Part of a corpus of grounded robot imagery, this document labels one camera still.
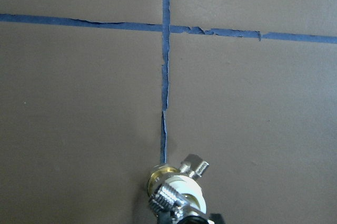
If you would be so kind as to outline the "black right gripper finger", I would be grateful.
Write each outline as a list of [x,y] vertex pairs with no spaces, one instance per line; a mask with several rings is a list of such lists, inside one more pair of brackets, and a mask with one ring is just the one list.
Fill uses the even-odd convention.
[[220,213],[211,213],[209,216],[198,211],[195,208],[175,208],[171,211],[161,210],[155,213],[157,223],[221,223],[224,224],[224,218]]

